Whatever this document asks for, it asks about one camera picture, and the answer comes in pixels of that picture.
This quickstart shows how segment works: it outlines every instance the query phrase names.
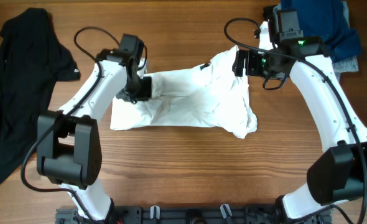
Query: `black cloth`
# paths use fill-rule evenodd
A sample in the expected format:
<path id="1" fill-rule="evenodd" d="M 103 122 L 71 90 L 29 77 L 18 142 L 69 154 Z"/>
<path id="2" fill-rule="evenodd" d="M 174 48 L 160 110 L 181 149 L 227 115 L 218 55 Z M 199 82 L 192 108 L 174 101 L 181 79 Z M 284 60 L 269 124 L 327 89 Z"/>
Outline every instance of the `black cloth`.
<path id="1" fill-rule="evenodd" d="M 0 184 L 36 140 L 37 118 L 47 110 L 56 81 L 80 72 L 52 29 L 45 9 L 30 8 L 5 22 L 0 36 Z"/>

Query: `gray cloth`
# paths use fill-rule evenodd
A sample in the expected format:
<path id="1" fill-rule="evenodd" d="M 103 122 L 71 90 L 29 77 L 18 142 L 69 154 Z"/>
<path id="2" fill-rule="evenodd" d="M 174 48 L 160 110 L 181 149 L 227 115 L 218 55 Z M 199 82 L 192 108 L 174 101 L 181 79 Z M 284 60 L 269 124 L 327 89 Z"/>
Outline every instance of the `gray cloth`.
<path id="1" fill-rule="evenodd" d="M 348 5 L 346 4 L 346 1 L 343 1 L 343 13 L 346 22 L 348 23 L 348 27 L 350 26 L 350 11 L 348 9 Z M 342 60 L 341 62 L 333 63 L 333 69 L 336 73 L 337 79 L 340 79 L 340 76 L 337 76 L 337 73 L 342 72 L 358 72 L 358 59 L 356 56 L 347 58 L 345 60 Z"/>

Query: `wire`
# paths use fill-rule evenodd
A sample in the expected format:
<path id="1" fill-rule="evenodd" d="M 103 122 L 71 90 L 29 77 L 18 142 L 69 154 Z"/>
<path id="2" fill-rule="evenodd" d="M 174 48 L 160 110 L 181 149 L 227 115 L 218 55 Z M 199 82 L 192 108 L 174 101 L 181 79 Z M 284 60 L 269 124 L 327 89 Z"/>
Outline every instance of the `wire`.
<path id="1" fill-rule="evenodd" d="M 33 146 L 29 149 L 29 151 L 27 152 L 24 160 L 23 160 L 23 164 L 22 164 L 22 169 L 21 169 L 21 180 L 22 183 L 28 187 L 31 190 L 34 190 L 36 192 L 68 192 L 72 195 L 72 197 L 75 198 L 75 200 L 77 201 L 78 206 L 81 208 L 81 210 L 83 210 L 84 214 L 88 217 L 88 219 L 90 220 L 91 223 L 96 223 L 96 221 L 93 219 L 93 217 L 89 214 L 88 210 L 85 208 L 83 202 L 80 200 L 80 198 L 78 197 L 77 193 L 72 190 L 72 189 L 64 189 L 64 188 L 58 188 L 58 189 L 40 189 L 37 187 L 34 187 L 33 185 L 31 185 L 30 183 L 28 183 L 27 179 L 26 179 L 26 165 L 31 157 L 31 155 L 33 155 L 33 153 L 35 152 L 35 150 L 37 149 L 37 146 L 52 132 L 52 131 L 57 131 L 60 128 L 60 125 L 63 123 L 63 121 L 65 119 L 67 119 L 68 117 L 70 117 L 77 109 L 79 109 L 81 107 L 81 105 L 84 103 L 84 101 L 91 95 L 91 93 L 93 92 L 93 90 L 96 88 L 96 86 L 99 84 L 101 78 L 102 78 L 102 66 L 99 62 L 99 60 L 97 60 L 94 56 L 92 56 L 92 54 L 90 54 L 87 50 L 83 49 L 78 43 L 77 43 L 77 36 L 83 32 L 84 30 L 88 30 L 88 29 L 94 29 L 94 30 L 99 30 L 104 32 L 105 34 L 108 34 L 116 43 L 117 45 L 119 45 L 119 42 L 117 41 L 117 39 L 111 35 L 108 31 L 99 28 L 99 27 L 84 27 L 82 29 L 80 29 L 79 31 L 77 31 L 77 33 L 74 35 L 74 44 L 82 51 L 84 52 L 84 54 L 86 54 L 87 56 L 89 56 L 92 60 L 95 61 L 95 63 L 98 66 L 98 76 L 94 82 L 94 84 L 91 86 L 91 88 L 87 91 L 87 93 L 85 93 L 85 95 L 83 96 L 82 99 L 79 100 L 79 102 L 67 113 L 65 114 L 65 116 L 62 119 L 59 119 L 55 122 L 54 125 L 52 125 L 51 127 L 49 127 L 39 138 L 37 138 L 36 142 L 33 144 Z"/>
<path id="2" fill-rule="evenodd" d="M 144 64 L 141 67 L 138 68 L 138 71 L 141 71 L 146 66 L 146 61 L 147 61 L 147 47 L 146 47 L 146 45 L 144 45 L 144 47 L 145 47 L 145 62 L 144 62 Z"/>
<path id="3" fill-rule="evenodd" d="M 342 208 L 340 208 L 338 205 L 331 205 L 333 208 L 337 209 L 341 215 L 343 215 L 344 219 L 349 223 L 349 224 L 353 224 L 353 222 L 351 221 L 351 219 L 348 217 L 348 215 L 344 212 L 344 210 Z"/>
<path id="4" fill-rule="evenodd" d="M 278 55 L 278 56 L 281 56 L 281 57 L 286 57 L 286 58 L 289 58 L 289 59 L 292 59 L 292 60 L 296 60 L 296 61 L 302 62 L 302 63 L 308 65 L 309 67 L 311 67 L 312 69 L 314 69 L 317 73 L 319 73 L 319 75 L 324 79 L 324 81 L 332 89 L 332 92 L 336 96 L 337 101 L 338 101 L 338 103 L 341 106 L 341 109 L 342 109 L 342 111 L 344 113 L 345 119 L 348 121 L 349 129 L 350 129 L 350 131 L 351 131 L 351 133 L 353 135 L 353 138 L 355 140 L 356 146 L 358 147 L 358 151 L 359 151 L 359 157 L 360 157 L 361 166 L 362 166 L 362 170 L 363 170 L 363 199 L 362 199 L 362 206 L 361 206 L 361 211 L 360 211 L 360 214 L 359 214 L 359 218 L 358 218 L 357 224 L 363 223 L 363 220 L 365 219 L 365 215 L 366 215 L 366 209 L 367 209 L 367 166 L 366 166 L 365 154 L 364 154 L 363 148 L 362 148 L 362 146 L 360 144 L 359 137 L 356 134 L 355 125 L 352 123 L 351 117 L 350 117 L 350 115 L 349 115 L 349 113 L 348 113 L 348 111 L 347 111 L 347 109 L 345 107 L 345 104 L 344 104 L 344 102 L 343 102 L 340 94 L 337 92 L 337 89 L 333 85 L 332 81 L 318 67 L 316 67 L 315 65 L 313 65 L 310 62 L 307 62 L 306 60 L 303 60 L 301 58 L 297 58 L 297 57 L 294 57 L 294 56 L 291 56 L 291 55 L 282 54 L 282 53 L 279 53 L 279 52 L 271 52 L 271 51 L 260 49 L 260 48 L 257 48 L 257 47 L 252 47 L 252 46 L 243 44 L 241 42 L 238 42 L 237 40 L 234 40 L 228 34 L 228 31 L 227 31 L 229 24 L 231 24 L 234 21 L 249 21 L 249 22 L 252 22 L 253 24 L 255 24 L 258 29 L 260 29 L 258 23 L 256 21 L 252 20 L 252 19 L 249 19 L 249 18 L 234 18 L 234 19 L 229 20 L 225 24 L 224 34 L 225 34 L 226 38 L 228 38 L 234 44 L 236 44 L 238 46 L 241 46 L 241 47 L 244 47 L 244 48 L 247 48 L 249 50 L 256 51 L 256 52 L 264 52 L 265 54 Z M 343 215 L 345 214 L 345 212 L 341 208 L 340 208 L 339 212 L 341 214 L 343 214 Z"/>
<path id="5" fill-rule="evenodd" d="M 280 89 L 286 83 L 286 80 L 287 80 L 288 77 L 289 77 L 289 74 L 286 72 L 284 74 L 284 77 L 283 77 L 281 83 L 277 87 L 266 88 L 266 83 L 269 81 L 269 76 L 268 76 L 268 77 L 265 78 L 265 81 L 262 84 L 262 87 L 264 88 L 264 90 L 277 90 L 277 89 Z"/>

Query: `white cloth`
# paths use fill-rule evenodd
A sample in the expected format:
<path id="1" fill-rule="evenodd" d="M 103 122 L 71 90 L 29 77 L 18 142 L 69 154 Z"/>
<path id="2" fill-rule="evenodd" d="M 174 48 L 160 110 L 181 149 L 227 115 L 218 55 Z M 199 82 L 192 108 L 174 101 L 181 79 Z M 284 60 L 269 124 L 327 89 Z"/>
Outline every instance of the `white cloth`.
<path id="1" fill-rule="evenodd" d="M 268 22 L 264 21 L 259 28 L 261 29 L 261 33 L 259 34 L 259 48 L 271 50 L 273 46 L 269 40 Z"/>
<path id="2" fill-rule="evenodd" d="M 257 130 L 249 106 L 248 79 L 235 77 L 237 46 L 217 54 L 208 67 L 146 74 L 152 77 L 152 99 L 137 104 L 113 99 L 110 128 L 143 126 L 221 127 L 244 139 Z"/>

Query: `wooden table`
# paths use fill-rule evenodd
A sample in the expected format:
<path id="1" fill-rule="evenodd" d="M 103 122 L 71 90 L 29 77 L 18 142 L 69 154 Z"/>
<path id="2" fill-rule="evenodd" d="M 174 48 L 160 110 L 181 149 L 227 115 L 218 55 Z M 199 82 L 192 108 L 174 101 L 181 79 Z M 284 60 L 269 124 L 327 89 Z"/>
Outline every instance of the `wooden table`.
<path id="1" fill-rule="evenodd" d="M 50 110 L 56 110 L 81 87 L 93 62 L 73 44 L 84 26 L 100 26 L 116 35 L 138 35 L 149 49 L 149 71 L 191 68 L 207 62 L 233 44 L 223 26 L 234 17 L 262 21 L 262 8 L 278 1 L 178 1 L 0 4 L 4 22 L 28 7 L 44 7 L 53 15 L 59 41 L 73 54 L 82 72 L 79 82 L 57 83 Z M 351 24 L 357 28 L 363 55 L 360 72 L 342 75 L 341 84 L 359 118 L 367 126 L 367 1 L 350 1 Z M 250 45 L 254 27 L 237 23 L 231 35 Z M 96 31 L 78 41 L 91 53 L 115 47 Z M 244 205 L 272 203 L 305 182 L 307 169 L 322 155 L 314 121 L 300 92 L 288 81 L 276 91 L 264 91 L 260 78 L 250 78 L 251 107 L 258 130 L 237 139 L 221 128 L 147 127 L 109 129 L 111 108 L 100 124 L 103 166 L 99 175 L 116 205 Z M 0 223 L 53 223 L 55 209 L 73 205 L 64 193 L 42 194 L 21 184 L 20 169 L 0 185 Z M 55 187 L 27 168 L 29 182 Z M 344 210 L 356 221 L 361 200 Z M 337 212 L 335 223 L 345 223 Z"/>

